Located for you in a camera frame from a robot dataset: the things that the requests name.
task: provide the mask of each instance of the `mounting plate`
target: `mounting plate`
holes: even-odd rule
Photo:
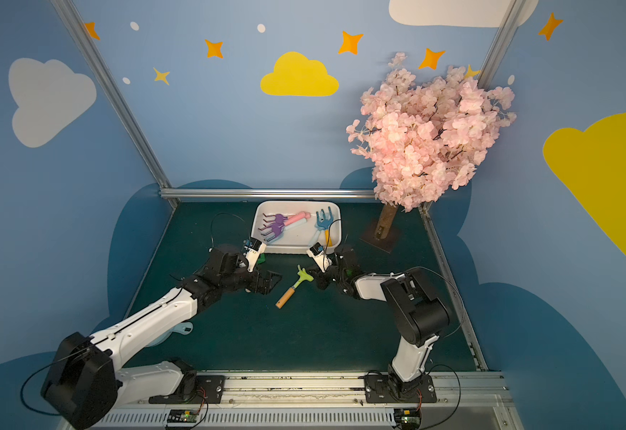
[[[222,393],[225,386],[225,377],[223,375],[197,375],[195,379],[195,391],[202,388],[206,391],[206,403],[214,405],[220,403],[222,400]],[[200,396],[196,396],[195,399],[187,401],[187,396],[175,393],[169,396],[153,396],[148,399],[148,403],[151,404],[175,404],[175,403],[200,403],[202,401]]]
[[[365,401],[368,403],[418,403],[423,396],[423,403],[437,403],[438,395],[435,392],[433,379],[429,375],[423,375],[423,379],[415,393],[404,398],[395,398],[389,389],[387,375],[370,374],[363,377],[365,383]]]
[[[394,245],[396,245],[399,237],[401,236],[401,230],[392,226],[389,228],[389,233],[387,237],[384,239],[376,239],[375,238],[375,229],[377,228],[377,219],[373,219],[373,221],[368,224],[368,227],[361,234],[360,239],[376,248],[379,248],[385,251],[388,254],[391,254],[394,249]]]

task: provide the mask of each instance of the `blue wall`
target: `blue wall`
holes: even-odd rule
[[[94,42],[117,82],[129,79],[121,90],[174,186],[339,188],[370,165],[351,154],[345,129],[361,118],[362,92],[378,89],[397,51],[424,82],[450,64],[477,70],[497,31],[403,25],[388,0],[75,3],[85,22],[96,23]],[[338,53],[342,31],[364,34],[358,55]],[[205,39],[223,42],[223,58],[207,58]],[[418,70],[426,48],[446,51],[437,70]],[[261,78],[290,51],[322,61],[339,90],[325,97],[261,91]],[[154,68],[170,72],[169,85],[154,81]]]
[[[24,146],[8,87],[18,58],[92,73],[47,0],[0,1],[0,414],[32,429],[54,423],[19,406],[19,385],[62,338],[124,314],[171,209],[98,85],[51,141]],[[46,409],[38,385],[30,400]]]
[[[547,41],[538,33],[551,13],[564,21]],[[435,225],[525,428],[626,429],[626,256],[543,157],[556,130],[626,112],[626,2],[541,1],[493,86],[510,75],[519,119],[472,189],[433,206]],[[593,174],[623,157],[618,171],[626,137]]]

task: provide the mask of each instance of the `tree base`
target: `tree base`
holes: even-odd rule
[[[399,237],[401,236],[401,230],[392,226],[389,228],[389,233],[384,239],[376,239],[376,230],[377,230],[377,219],[374,219],[368,227],[365,229],[363,234],[361,234],[360,239],[376,248],[379,248],[385,251],[388,254],[391,254],[394,249],[394,245],[396,245]]]

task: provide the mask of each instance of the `yellow cloud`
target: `yellow cloud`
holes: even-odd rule
[[[626,114],[604,118],[585,132],[557,130],[543,153],[554,174],[626,254]]]
[[[324,64],[298,52],[279,57],[273,73],[261,79],[261,90],[271,96],[331,96],[338,88],[339,82],[327,74]]]

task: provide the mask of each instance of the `green floor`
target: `green floor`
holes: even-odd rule
[[[257,203],[183,203],[175,212],[132,312],[162,297],[180,278],[198,269],[211,245],[208,226],[215,219],[215,244],[240,244],[249,236]],[[401,272],[413,266],[439,271],[418,210],[398,213],[394,225],[402,235],[394,252],[387,254],[361,242],[363,229],[377,218],[379,204],[339,204],[343,236],[354,245],[361,268],[368,272]],[[127,366],[154,364],[182,358],[202,370],[370,370],[386,371],[399,343],[399,333],[384,302],[354,300],[336,287],[319,290],[304,283],[281,309],[274,304],[297,279],[297,264],[314,262],[305,255],[267,254],[263,267],[284,279],[268,296],[240,291],[224,295],[205,312],[191,319],[189,335],[172,334],[162,344],[145,348]],[[448,301],[444,284],[435,283]],[[475,365],[461,331],[439,340],[432,361],[455,370],[472,371]]]

